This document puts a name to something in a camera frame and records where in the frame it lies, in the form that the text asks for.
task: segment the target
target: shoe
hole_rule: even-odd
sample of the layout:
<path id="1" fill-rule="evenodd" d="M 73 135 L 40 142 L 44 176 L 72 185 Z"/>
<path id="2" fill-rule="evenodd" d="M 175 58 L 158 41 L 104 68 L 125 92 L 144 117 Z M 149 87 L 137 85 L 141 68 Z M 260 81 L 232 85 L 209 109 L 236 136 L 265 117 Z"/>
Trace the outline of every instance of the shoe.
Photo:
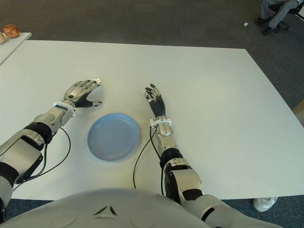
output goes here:
<path id="1" fill-rule="evenodd" d="M 270 198 L 257 198 L 253 200 L 253 206 L 260 212 L 267 211 L 270 209 L 277 200 L 278 197 L 270 197 Z"/>
<path id="2" fill-rule="evenodd" d="M 267 19 L 261 19 L 260 17 L 258 17 L 255 21 L 255 24 L 258 26 L 261 26 L 261 25 L 268 23 L 270 20 L 271 20 L 271 17 L 269 17 Z"/>
<path id="3" fill-rule="evenodd" d="M 269 26 L 263 30 L 262 34 L 264 36 L 267 36 L 270 32 L 271 32 L 272 28 L 270 28 Z"/>

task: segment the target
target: white bracket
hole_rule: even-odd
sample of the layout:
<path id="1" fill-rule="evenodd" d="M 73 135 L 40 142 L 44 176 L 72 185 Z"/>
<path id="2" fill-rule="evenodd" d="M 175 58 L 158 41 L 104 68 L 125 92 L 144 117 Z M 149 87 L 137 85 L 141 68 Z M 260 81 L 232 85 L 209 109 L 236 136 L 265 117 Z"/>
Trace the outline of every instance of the white bracket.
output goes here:
<path id="1" fill-rule="evenodd" d="M 169 123 L 169 125 L 172 126 L 171 119 L 164 118 L 164 119 L 159 119 L 159 120 L 156 120 L 156 121 L 154 121 L 154 119 L 151 119 L 150 120 L 150 127 L 151 128 L 156 128 L 161 123 Z"/>

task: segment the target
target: robotic hand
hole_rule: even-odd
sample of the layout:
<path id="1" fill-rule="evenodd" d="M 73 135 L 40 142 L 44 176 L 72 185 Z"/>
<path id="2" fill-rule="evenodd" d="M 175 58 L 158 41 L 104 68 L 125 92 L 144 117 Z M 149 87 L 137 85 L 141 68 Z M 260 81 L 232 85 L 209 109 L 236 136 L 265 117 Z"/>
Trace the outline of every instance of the robotic hand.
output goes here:
<path id="1" fill-rule="evenodd" d="M 160 166 L 165 174 L 166 196 L 210 227 L 281 228 L 247 217 L 218 198 L 203 194 L 200 177 L 183 158 L 174 141 L 171 120 L 166 116 L 161 93 L 155 85 L 151 84 L 151 87 L 152 89 L 146 88 L 145 97 L 156 117 L 155 120 L 150 120 L 150 127 L 157 128 L 156 139 L 161 156 Z"/>
<path id="2" fill-rule="evenodd" d="M 64 95 L 63 102 L 76 108 L 99 106 L 102 102 L 92 102 L 87 100 L 88 95 L 98 86 L 100 86 L 100 84 L 95 80 L 76 82 L 67 90 Z"/>
<path id="3" fill-rule="evenodd" d="M 14 184 L 30 178 L 42 161 L 41 150 L 75 115 L 75 107 L 91 107 L 100 101 L 87 100 L 100 84 L 96 80 L 79 81 L 67 90 L 62 102 L 54 103 L 48 112 L 37 116 L 28 126 L 18 131 L 0 146 L 0 209 L 5 210 Z"/>

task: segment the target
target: blue plate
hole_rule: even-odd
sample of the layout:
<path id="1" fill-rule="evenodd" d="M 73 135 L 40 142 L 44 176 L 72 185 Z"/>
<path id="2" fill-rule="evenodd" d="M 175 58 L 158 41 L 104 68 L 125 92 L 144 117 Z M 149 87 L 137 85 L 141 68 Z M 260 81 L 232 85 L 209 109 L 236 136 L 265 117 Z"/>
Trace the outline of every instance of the blue plate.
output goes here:
<path id="1" fill-rule="evenodd" d="M 112 113 L 99 118 L 91 127 L 87 144 L 99 159 L 114 161 L 132 153 L 139 142 L 136 121 L 123 113 Z"/>

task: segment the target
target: white sneaker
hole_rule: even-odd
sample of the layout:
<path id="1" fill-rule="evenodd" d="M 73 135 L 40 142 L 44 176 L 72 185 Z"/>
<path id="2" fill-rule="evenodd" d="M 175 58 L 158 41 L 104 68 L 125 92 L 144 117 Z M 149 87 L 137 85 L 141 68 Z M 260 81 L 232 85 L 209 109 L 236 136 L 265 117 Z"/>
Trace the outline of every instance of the white sneaker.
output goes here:
<path id="1" fill-rule="evenodd" d="M 276 203 L 277 197 L 256 198 L 253 200 L 253 206 L 260 212 L 267 211 Z"/>

